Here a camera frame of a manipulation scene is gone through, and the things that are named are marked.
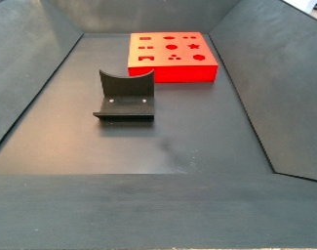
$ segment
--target red shape sorter block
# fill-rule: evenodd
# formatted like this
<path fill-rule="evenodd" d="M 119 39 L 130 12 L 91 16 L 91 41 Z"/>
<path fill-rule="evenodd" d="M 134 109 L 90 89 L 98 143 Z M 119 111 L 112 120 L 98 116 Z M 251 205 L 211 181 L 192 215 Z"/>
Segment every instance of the red shape sorter block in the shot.
<path fill-rule="evenodd" d="M 132 33 L 130 76 L 154 69 L 155 82 L 213 82 L 218 63 L 199 32 Z"/>

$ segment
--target bin floor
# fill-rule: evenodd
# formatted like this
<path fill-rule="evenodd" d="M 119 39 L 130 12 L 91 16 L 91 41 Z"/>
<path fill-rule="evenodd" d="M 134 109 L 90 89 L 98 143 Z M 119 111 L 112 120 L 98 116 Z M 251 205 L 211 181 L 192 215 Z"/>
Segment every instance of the bin floor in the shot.
<path fill-rule="evenodd" d="M 271 173 L 221 62 L 214 84 L 155 85 L 154 122 L 92 116 L 98 71 L 128 75 L 128 45 L 128 35 L 83 36 L 0 146 L 0 175 Z"/>

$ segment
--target black holder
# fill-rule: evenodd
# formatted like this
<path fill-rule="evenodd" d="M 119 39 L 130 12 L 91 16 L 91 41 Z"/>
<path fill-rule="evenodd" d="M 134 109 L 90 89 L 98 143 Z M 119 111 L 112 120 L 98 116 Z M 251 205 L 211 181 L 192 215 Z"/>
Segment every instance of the black holder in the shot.
<path fill-rule="evenodd" d="M 136 77 L 116 77 L 99 70 L 103 101 L 92 115 L 103 120 L 154 120 L 154 70 Z"/>

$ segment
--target gray wall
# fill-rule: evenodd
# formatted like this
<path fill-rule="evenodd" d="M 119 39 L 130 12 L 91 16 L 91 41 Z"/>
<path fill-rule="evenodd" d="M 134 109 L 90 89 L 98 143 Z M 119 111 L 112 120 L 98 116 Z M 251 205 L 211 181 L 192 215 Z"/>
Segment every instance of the gray wall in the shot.
<path fill-rule="evenodd" d="M 275 171 L 317 180 L 317 20 L 242 0 L 210 35 Z"/>
<path fill-rule="evenodd" d="M 207 33 L 238 0 L 51 0 L 86 33 Z"/>
<path fill-rule="evenodd" d="M 0 1 L 0 140 L 79 38 L 47 1 Z"/>

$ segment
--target star-shaped hole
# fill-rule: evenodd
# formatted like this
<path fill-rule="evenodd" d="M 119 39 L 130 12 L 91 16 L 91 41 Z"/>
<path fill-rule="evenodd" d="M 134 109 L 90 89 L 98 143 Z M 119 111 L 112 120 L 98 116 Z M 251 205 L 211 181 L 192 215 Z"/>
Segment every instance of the star-shaped hole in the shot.
<path fill-rule="evenodd" d="M 190 45 L 187 45 L 187 46 L 190 47 L 191 50 L 192 50 L 192 49 L 199 49 L 199 45 L 190 44 Z"/>

